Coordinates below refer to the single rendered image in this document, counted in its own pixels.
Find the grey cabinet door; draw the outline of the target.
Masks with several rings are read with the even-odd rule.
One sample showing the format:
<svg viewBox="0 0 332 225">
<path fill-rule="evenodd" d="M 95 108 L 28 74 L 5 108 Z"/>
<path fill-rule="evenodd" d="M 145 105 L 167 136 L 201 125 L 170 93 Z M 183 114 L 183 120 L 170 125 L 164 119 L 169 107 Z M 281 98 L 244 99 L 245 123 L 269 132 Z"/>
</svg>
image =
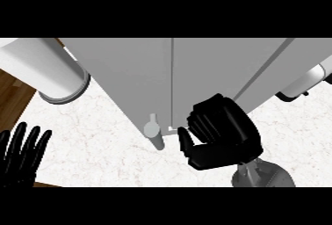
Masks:
<svg viewBox="0 0 332 225">
<path fill-rule="evenodd" d="M 62 43 L 138 128 L 172 126 L 172 39 L 64 38 Z"/>
<path fill-rule="evenodd" d="M 234 98 L 285 38 L 175 39 L 173 128 L 188 126 L 194 104 Z"/>
</svg>

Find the white and black appliance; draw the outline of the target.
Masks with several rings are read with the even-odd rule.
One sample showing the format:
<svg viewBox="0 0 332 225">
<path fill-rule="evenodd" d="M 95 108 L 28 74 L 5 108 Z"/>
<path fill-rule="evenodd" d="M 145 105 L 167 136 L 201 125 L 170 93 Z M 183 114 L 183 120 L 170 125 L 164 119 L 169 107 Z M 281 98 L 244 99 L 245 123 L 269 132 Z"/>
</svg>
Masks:
<svg viewBox="0 0 332 225">
<path fill-rule="evenodd" d="M 321 83 L 332 84 L 332 55 L 306 72 L 306 74 L 275 94 L 284 102 L 293 102 Z"/>
</svg>

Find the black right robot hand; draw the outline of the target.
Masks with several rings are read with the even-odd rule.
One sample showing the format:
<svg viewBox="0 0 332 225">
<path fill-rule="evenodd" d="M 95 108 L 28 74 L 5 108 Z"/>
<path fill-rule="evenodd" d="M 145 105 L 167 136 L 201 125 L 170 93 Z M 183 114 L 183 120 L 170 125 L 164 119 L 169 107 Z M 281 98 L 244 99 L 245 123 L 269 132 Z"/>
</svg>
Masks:
<svg viewBox="0 0 332 225">
<path fill-rule="evenodd" d="M 188 128 L 177 128 L 177 137 L 188 164 L 200 171 L 245 164 L 263 153 L 257 126 L 220 93 L 194 105 Z"/>
</svg>

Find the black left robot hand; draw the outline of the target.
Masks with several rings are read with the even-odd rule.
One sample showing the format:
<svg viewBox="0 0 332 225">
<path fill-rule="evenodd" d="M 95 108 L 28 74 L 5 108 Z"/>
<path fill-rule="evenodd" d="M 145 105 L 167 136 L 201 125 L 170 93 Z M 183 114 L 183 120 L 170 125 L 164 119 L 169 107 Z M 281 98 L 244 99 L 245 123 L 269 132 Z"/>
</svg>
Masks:
<svg viewBox="0 0 332 225">
<path fill-rule="evenodd" d="M 34 126 L 27 139 L 27 123 L 17 126 L 15 134 L 9 130 L 0 133 L 0 187 L 30 188 L 37 178 L 37 168 L 45 156 L 52 131 L 40 134 Z"/>
</svg>

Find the grey cabinet side panel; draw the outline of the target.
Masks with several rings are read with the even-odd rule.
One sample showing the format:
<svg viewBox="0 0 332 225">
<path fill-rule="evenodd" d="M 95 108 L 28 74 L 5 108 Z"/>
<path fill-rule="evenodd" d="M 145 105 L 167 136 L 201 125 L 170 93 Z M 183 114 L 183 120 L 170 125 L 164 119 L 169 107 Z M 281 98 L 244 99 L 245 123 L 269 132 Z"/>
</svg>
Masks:
<svg viewBox="0 0 332 225">
<path fill-rule="evenodd" d="M 332 55 L 332 38 L 287 38 L 234 101 L 250 113 Z"/>
</svg>

